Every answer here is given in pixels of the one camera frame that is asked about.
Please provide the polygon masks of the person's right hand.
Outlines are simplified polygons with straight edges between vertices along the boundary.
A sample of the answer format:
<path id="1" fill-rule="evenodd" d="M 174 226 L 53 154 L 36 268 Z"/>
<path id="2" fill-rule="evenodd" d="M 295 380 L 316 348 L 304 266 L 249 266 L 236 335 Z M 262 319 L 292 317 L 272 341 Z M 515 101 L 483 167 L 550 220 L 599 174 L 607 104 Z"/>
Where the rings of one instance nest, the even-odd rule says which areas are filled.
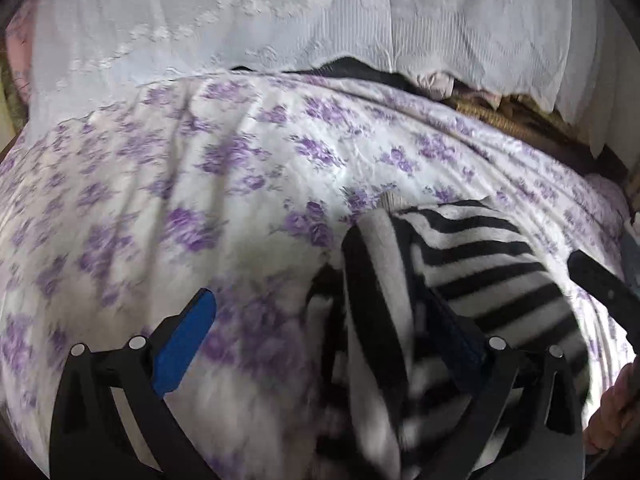
<path id="1" fill-rule="evenodd" d="M 631 378 L 634 376 L 635 368 L 636 364 L 627 363 L 618 374 L 614 385 L 602 394 L 600 408 L 590 417 L 588 426 L 582 433 L 587 455 L 610 450 L 638 413 L 638 406 L 629 407 L 634 397 Z"/>

